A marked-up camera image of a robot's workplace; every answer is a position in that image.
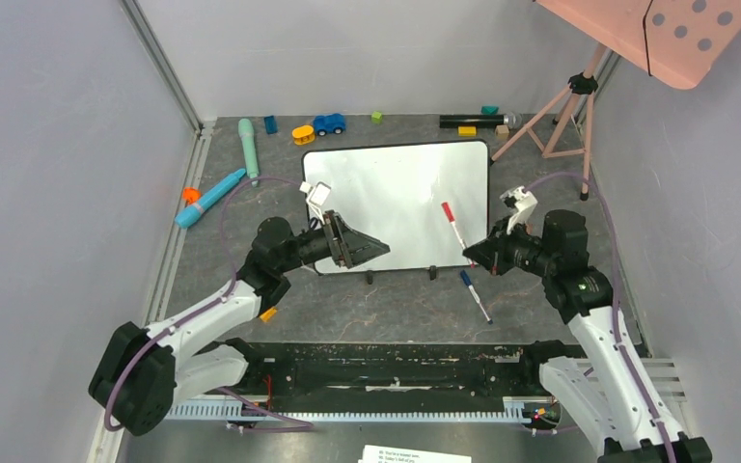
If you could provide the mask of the red whiteboard marker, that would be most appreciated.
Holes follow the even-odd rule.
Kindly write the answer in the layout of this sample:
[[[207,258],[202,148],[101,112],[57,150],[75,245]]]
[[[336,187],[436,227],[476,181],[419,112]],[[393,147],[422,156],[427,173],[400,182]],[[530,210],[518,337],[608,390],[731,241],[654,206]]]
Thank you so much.
[[[463,236],[462,236],[462,234],[460,232],[460,229],[459,229],[459,227],[458,227],[458,225],[456,223],[455,217],[453,215],[453,210],[452,210],[450,204],[448,202],[442,202],[441,203],[441,207],[443,209],[443,212],[444,212],[444,214],[445,214],[445,216],[446,216],[449,224],[451,225],[451,227],[453,229],[453,232],[454,232],[455,237],[456,237],[456,239],[457,239],[457,241],[458,241],[458,243],[459,243],[459,245],[461,247],[461,250],[464,251],[467,248],[467,244],[466,244],[466,242],[465,242],[465,240],[464,240],[464,238],[463,238]]]

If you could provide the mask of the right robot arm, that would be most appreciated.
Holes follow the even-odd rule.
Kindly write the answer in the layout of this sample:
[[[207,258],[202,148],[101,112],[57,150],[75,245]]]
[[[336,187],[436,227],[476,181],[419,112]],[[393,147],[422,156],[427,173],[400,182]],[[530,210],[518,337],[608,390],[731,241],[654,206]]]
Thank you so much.
[[[590,361],[593,387],[557,340],[523,349],[518,378],[532,394],[549,392],[592,444],[600,462],[710,462],[702,437],[689,436],[659,395],[631,342],[614,289],[590,265],[584,216],[555,209],[542,234],[500,220],[464,257],[495,275],[520,269],[540,278],[550,305]]]

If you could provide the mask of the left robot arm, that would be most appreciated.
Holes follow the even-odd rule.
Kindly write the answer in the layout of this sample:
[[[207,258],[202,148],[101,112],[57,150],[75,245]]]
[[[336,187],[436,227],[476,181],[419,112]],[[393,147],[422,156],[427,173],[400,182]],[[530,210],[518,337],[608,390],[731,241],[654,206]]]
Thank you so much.
[[[290,288],[289,271],[324,259],[352,268],[389,251],[334,210],[320,228],[300,233],[284,218],[263,220],[242,266],[216,292],[170,318],[113,332],[88,387],[104,409],[104,428],[141,436],[197,395],[227,386],[256,391],[263,365],[217,338],[276,307]]]

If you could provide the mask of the white whiteboard black frame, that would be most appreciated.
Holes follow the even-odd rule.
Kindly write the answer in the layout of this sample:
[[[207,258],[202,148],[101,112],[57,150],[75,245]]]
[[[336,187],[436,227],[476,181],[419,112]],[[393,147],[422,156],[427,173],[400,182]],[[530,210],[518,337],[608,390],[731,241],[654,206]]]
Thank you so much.
[[[467,245],[487,235],[489,148],[479,139],[310,150],[304,179],[331,187],[325,207],[390,247],[354,272],[467,265],[443,209],[448,202]]]

